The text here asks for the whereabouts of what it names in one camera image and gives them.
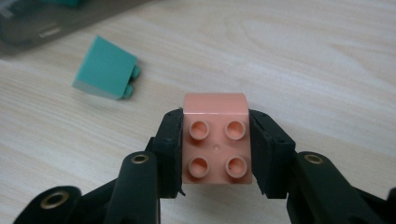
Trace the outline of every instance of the metal screw hole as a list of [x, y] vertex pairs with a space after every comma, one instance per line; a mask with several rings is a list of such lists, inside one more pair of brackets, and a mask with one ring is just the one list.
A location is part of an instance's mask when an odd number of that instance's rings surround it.
[[149, 160], [149, 156], [146, 155], [136, 155], [132, 157], [131, 161], [135, 164], [144, 163]]
[[41, 208], [43, 209], [52, 209], [60, 206], [69, 198], [69, 193], [64, 190], [59, 190], [54, 193], [51, 193], [49, 196], [45, 197], [41, 201]]
[[306, 161], [309, 161], [314, 164], [322, 164], [323, 163], [323, 159], [317, 155], [308, 154], [308, 155], [305, 155], [304, 158]]

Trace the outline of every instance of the black plastic part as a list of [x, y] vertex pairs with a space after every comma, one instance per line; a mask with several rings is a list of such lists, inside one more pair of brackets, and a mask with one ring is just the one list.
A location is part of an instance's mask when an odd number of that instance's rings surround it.
[[116, 183], [117, 179], [114, 179], [82, 196], [81, 208], [84, 212], [84, 223], [103, 223]]
[[35, 197], [15, 220], [15, 224], [79, 223], [76, 216], [81, 192], [74, 187], [48, 189]]
[[155, 135], [152, 151], [158, 160], [160, 198], [176, 198], [181, 190], [181, 143], [183, 110], [176, 109], [163, 116], [160, 128]]
[[385, 223], [326, 157], [301, 152], [290, 172], [291, 223]]
[[136, 152], [124, 159], [105, 223], [160, 223], [157, 159], [153, 153]]
[[396, 188], [389, 192], [386, 201], [361, 189], [356, 189], [356, 191], [385, 222], [396, 223]]
[[249, 110], [253, 174], [262, 194], [285, 199], [295, 142], [268, 115]]

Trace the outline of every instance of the teal brick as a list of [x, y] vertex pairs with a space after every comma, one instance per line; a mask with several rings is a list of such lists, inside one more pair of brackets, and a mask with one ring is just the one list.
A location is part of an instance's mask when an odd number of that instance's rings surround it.
[[73, 87], [90, 94], [110, 98], [129, 98], [130, 84], [140, 73], [137, 58], [97, 36], [78, 70]]

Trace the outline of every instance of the light wood surface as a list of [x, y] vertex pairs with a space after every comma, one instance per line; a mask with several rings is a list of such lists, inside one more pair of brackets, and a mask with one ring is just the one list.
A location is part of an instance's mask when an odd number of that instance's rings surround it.
[[[131, 99], [71, 87], [96, 35], [139, 58]], [[186, 92], [243, 92], [297, 151], [327, 156], [353, 186], [386, 198], [395, 75], [394, 1], [150, 1], [0, 61], [0, 223], [46, 189], [87, 193], [115, 178]], [[286, 201], [255, 183], [183, 189], [162, 200], [162, 223], [290, 223]]]

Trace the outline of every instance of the wood grain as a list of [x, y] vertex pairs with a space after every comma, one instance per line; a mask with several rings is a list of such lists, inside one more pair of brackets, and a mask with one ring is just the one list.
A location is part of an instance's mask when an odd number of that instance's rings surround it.
[[[129, 100], [71, 87], [96, 35], [139, 58]], [[394, 1], [150, 1], [0, 61], [0, 223], [60, 185], [89, 192], [143, 150], [185, 92], [243, 92], [354, 186], [396, 186]], [[184, 186], [162, 223], [290, 223], [256, 184]]]

